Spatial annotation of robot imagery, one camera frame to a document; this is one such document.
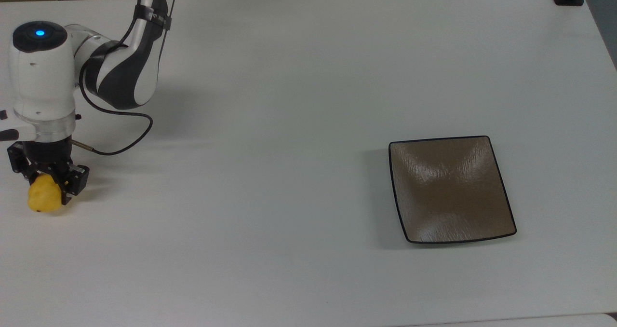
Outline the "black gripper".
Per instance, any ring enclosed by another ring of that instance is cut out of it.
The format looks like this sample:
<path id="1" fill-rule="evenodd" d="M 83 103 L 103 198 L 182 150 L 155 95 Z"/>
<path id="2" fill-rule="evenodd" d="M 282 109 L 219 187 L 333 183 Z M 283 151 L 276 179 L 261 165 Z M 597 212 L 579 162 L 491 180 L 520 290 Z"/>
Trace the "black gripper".
<path id="1" fill-rule="evenodd" d="M 37 179 L 35 164 L 45 164 L 54 169 L 54 182 L 60 189 L 61 205 L 67 205 L 73 197 L 86 187 L 90 168 L 73 164 L 71 159 L 71 137 L 55 142 L 15 142 L 7 148 L 7 155 L 14 173 L 25 180 Z"/>

